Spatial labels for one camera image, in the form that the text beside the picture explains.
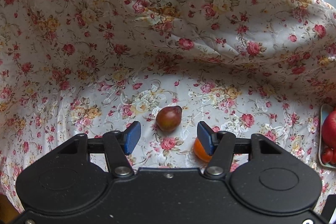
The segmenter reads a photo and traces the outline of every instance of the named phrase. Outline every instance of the brown object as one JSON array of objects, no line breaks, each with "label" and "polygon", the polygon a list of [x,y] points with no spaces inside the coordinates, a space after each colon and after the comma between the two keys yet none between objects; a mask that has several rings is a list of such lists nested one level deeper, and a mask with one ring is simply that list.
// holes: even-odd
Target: brown object
[{"label": "brown object", "polygon": [[164,132],[171,132],[181,123],[182,108],[180,106],[167,106],[156,115],[156,123]]},{"label": "brown object", "polygon": [[5,195],[0,194],[0,220],[9,223],[18,217],[19,212],[14,208],[12,203]]}]

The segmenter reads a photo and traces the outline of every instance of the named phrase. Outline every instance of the brown fruit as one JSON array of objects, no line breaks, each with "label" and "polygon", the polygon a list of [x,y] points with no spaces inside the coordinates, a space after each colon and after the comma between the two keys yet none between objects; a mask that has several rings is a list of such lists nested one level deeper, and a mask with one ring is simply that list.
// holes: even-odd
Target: brown fruit
[{"label": "brown fruit", "polygon": [[170,132],[179,126],[182,119],[180,106],[167,106],[156,115],[156,124],[162,131]]}]

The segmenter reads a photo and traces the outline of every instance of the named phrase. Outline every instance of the black robotic gripper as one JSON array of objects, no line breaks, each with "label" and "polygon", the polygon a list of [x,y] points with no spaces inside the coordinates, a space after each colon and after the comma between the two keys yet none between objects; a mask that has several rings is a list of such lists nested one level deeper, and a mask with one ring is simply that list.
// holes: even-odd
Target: black robotic gripper
[{"label": "black robotic gripper", "polygon": [[[25,211],[13,224],[326,224],[312,208],[318,174],[260,134],[240,139],[199,122],[212,159],[198,168],[139,168],[125,155],[141,136],[134,122],[102,138],[78,134],[26,168],[16,191]],[[90,162],[105,154],[108,172]],[[230,173],[234,154],[249,161]]]}]

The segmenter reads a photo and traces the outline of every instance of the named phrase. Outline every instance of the screw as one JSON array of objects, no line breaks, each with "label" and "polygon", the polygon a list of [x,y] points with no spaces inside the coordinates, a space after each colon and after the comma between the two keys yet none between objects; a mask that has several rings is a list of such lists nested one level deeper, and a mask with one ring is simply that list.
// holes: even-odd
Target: screw
[{"label": "screw", "polygon": [[223,170],[223,168],[218,167],[218,166],[210,166],[210,167],[207,168],[207,172],[210,175],[217,176],[217,175],[223,174],[224,170]]},{"label": "screw", "polygon": [[119,167],[115,168],[114,172],[117,175],[125,176],[125,175],[129,175],[131,173],[131,170],[130,170],[130,168],[128,168],[126,166],[119,166]]},{"label": "screw", "polygon": [[165,174],[165,177],[168,178],[168,179],[171,179],[173,176],[174,176],[174,175],[171,174],[171,173],[167,173],[167,174]]}]

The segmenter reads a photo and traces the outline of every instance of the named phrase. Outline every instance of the red apple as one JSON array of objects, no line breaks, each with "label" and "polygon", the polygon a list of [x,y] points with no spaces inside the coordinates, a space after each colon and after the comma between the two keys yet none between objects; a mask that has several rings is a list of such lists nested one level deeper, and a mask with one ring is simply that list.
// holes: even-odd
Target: red apple
[{"label": "red apple", "polygon": [[321,161],[323,164],[327,164],[333,158],[333,150],[329,147],[325,148],[321,154]]},{"label": "red apple", "polygon": [[336,148],[336,111],[324,120],[321,133],[324,143],[330,148]]},{"label": "red apple", "polygon": [[333,150],[333,158],[330,161],[331,164],[336,164],[336,149]]}]

